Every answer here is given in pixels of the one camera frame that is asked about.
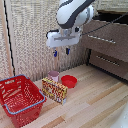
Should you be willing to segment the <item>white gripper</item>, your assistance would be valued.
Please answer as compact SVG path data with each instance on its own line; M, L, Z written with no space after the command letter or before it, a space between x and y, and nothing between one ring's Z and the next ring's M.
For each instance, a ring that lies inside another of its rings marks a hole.
M80 28L50 30L47 34L46 45L50 48L74 45L79 42ZM70 48L66 47L66 55L69 55ZM54 49L54 57L57 57L57 49Z

